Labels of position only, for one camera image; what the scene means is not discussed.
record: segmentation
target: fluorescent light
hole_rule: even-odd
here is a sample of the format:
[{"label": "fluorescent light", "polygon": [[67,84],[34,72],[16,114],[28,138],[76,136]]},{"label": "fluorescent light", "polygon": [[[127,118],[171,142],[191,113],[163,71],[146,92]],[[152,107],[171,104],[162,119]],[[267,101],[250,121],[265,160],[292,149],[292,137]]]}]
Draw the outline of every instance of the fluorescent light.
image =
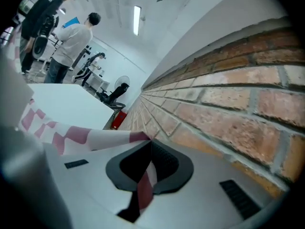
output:
[{"label": "fluorescent light", "polygon": [[133,13],[133,33],[134,33],[135,35],[139,35],[140,14],[141,14],[141,8],[138,7],[138,6],[134,6],[134,13]]},{"label": "fluorescent light", "polygon": [[66,14],[64,10],[62,9],[59,9],[59,11],[62,13],[62,14]]}]

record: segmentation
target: person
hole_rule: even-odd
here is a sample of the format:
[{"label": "person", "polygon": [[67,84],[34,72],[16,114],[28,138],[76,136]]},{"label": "person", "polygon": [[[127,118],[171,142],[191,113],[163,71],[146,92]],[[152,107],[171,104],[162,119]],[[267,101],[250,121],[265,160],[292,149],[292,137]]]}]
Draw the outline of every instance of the person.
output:
[{"label": "person", "polygon": [[91,57],[85,64],[85,66],[78,71],[77,76],[72,77],[72,83],[75,83],[77,80],[83,79],[81,86],[84,86],[86,81],[89,79],[90,75],[95,69],[100,70],[101,67],[98,65],[100,59],[106,59],[105,54],[100,52],[93,57]]},{"label": "person", "polygon": [[56,14],[64,1],[66,0],[38,0],[22,22],[20,39],[21,74],[29,72],[34,62],[32,49],[41,27],[49,16]]},{"label": "person", "polygon": [[62,44],[51,59],[44,83],[62,83],[70,66],[91,41],[92,27],[100,20],[98,13],[91,13],[84,24],[70,25],[55,35],[55,39],[62,41]]}]

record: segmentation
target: computer monitor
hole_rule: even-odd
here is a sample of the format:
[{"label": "computer monitor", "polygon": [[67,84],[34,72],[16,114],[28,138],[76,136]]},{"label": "computer monitor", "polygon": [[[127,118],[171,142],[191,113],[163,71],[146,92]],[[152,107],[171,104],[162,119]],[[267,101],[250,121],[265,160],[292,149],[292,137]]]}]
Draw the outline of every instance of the computer monitor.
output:
[{"label": "computer monitor", "polygon": [[63,28],[66,28],[70,25],[73,25],[73,24],[80,24],[80,21],[78,20],[77,17],[73,18],[72,20],[68,21],[67,23],[65,23],[62,27]]}]

